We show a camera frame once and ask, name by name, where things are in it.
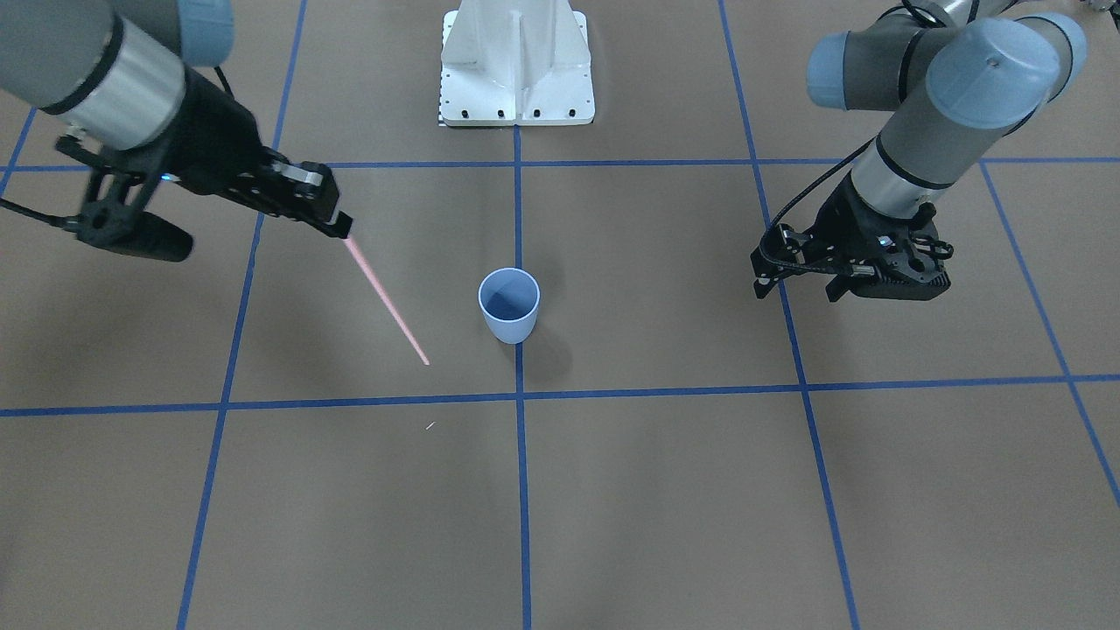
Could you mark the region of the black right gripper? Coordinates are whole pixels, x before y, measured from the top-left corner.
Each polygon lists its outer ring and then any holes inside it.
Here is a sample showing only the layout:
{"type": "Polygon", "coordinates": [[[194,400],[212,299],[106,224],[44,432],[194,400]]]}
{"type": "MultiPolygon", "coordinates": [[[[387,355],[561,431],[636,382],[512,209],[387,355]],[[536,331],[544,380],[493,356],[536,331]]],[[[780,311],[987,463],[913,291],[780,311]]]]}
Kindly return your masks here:
{"type": "Polygon", "coordinates": [[[255,115],[199,72],[185,72],[179,112],[166,131],[171,154],[165,172],[185,189],[269,216],[321,224],[328,238],[349,237],[354,219],[339,210],[332,168],[291,161],[265,146],[255,115]]]}

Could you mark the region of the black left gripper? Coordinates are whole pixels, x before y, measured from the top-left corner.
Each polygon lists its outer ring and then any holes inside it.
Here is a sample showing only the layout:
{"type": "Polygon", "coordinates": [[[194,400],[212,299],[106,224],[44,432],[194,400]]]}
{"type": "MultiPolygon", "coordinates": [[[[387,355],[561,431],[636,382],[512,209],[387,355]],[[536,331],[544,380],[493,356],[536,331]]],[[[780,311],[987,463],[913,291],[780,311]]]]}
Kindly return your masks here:
{"type": "Polygon", "coordinates": [[[928,302],[951,287],[945,260],[953,247],[941,240],[925,202],[911,219],[888,217],[864,203],[851,177],[825,200],[815,223],[800,233],[780,223],[752,252],[753,294],[765,299],[780,280],[821,274],[829,302],[857,298],[928,302]]]}

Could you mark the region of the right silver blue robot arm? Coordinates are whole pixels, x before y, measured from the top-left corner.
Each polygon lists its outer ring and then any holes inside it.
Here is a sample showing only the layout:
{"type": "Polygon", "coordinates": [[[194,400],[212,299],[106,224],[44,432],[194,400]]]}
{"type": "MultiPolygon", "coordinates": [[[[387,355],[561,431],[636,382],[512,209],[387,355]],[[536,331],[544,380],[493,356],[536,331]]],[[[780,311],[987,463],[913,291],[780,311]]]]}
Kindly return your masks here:
{"type": "Polygon", "coordinates": [[[115,254],[183,262],[193,238],[148,211],[165,180],[345,239],[332,168],[263,143],[256,119],[200,67],[232,47],[228,1],[4,1],[3,89],[66,123],[55,147],[88,167],[69,217],[8,209],[115,254]]]}

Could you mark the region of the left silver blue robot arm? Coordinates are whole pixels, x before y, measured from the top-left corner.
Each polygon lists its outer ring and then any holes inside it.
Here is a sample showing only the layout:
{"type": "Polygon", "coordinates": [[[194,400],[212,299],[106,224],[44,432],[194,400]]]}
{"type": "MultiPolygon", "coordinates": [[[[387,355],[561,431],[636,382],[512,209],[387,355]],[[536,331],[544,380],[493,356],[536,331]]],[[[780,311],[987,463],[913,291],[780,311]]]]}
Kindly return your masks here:
{"type": "Polygon", "coordinates": [[[808,61],[808,96],[885,111],[868,143],[831,169],[841,180],[808,230],[781,217],[752,252],[753,291],[829,277],[828,299],[928,302],[951,286],[955,249],[936,201],[1001,138],[1071,89],[1088,35],[1067,15],[1008,17],[1009,1],[900,1],[864,31],[830,33],[808,61]]]}

